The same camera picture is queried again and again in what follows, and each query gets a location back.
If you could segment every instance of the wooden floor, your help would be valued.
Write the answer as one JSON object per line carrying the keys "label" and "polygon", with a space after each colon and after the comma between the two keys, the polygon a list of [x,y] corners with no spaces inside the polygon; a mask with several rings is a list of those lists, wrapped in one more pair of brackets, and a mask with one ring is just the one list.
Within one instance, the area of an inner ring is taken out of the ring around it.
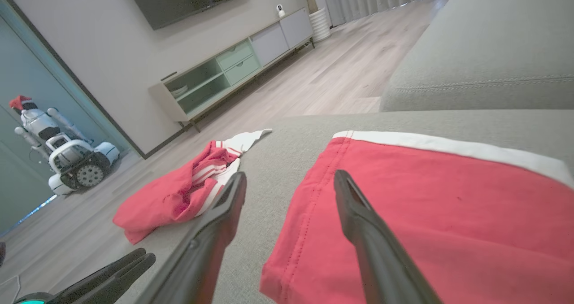
{"label": "wooden floor", "polygon": [[[117,207],[210,140],[260,130],[281,117],[377,112],[398,63],[446,2],[416,1],[334,28],[316,49],[290,56],[201,120],[200,134],[190,130],[147,161],[127,155],[91,191],[56,198],[2,237],[8,255],[0,283],[20,275],[21,295],[54,294],[135,249],[111,222]],[[0,302],[6,298],[0,287]]]}

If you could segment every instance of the gray sofa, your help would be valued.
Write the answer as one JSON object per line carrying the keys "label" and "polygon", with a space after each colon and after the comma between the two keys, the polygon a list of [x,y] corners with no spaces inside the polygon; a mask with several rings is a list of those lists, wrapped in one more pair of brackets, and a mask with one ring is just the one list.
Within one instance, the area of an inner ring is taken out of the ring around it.
{"label": "gray sofa", "polygon": [[449,0],[381,111],[574,108],[573,0]]}
{"label": "gray sofa", "polygon": [[[478,141],[562,159],[574,169],[572,8],[570,0],[450,0],[383,95],[383,111],[408,111],[269,124],[273,133],[242,156],[246,202],[213,302],[272,303],[258,291],[262,265],[295,188],[336,132],[399,131]],[[119,303],[135,302],[193,224],[162,227],[138,244],[158,261]]]}

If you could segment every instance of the bowl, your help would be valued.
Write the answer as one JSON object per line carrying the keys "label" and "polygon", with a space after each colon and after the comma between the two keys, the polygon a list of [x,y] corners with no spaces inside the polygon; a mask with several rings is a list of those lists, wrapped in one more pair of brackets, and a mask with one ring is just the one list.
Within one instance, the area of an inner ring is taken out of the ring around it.
{"label": "bowl", "polygon": [[179,89],[176,89],[176,90],[174,90],[174,91],[170,91],[170,93],[172,94],[172,96],[174,96],[174,98],[178,98],[178,97],[180,97],[182,94],[184,94],[185,92],[187,92],[187,90],[188,90],[188,87],[187,87],[187,85],[186,85],[186,86],[183,86],[183,87],[181,87],[181,88],[179,88]]}

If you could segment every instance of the mint green drawer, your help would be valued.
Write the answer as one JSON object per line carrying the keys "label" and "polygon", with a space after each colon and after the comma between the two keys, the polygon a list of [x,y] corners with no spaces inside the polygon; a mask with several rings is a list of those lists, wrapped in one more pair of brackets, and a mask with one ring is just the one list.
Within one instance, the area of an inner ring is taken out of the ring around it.
{"label": "mint green drawer", "polygon": [[217,56],[217,61],[219,62],[221,68],[226,70],[252,54],[253,52],[251,45],[249,45],[249,41],[246,40],[219,54]]}
{"label": "mint green drawer", "polygon": [[229,81],[229,85],[232,86],[244,79],[246,76],[257,71],[257,69],[259,69],[259,63],[257,62],[255,55],[252,55],[245,61],[238,63],[236,66],[225,71],[225,75]]}

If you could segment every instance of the santa hat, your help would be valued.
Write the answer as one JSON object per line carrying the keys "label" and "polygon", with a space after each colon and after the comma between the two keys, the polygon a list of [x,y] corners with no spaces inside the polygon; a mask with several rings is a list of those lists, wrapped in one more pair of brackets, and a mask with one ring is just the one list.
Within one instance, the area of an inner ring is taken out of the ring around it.
{"label": "santa hat", "polygon": [[10,101],[10,108],[18,109],[18,110],[22,111],[22,110],[24,110],[24,107],[22,106],[22,104],[30,104],[30,103],[34,103],[32,98],[25,97],[25,96],[18,96],[18,97],[16,97],[16,99],[13,99]]}

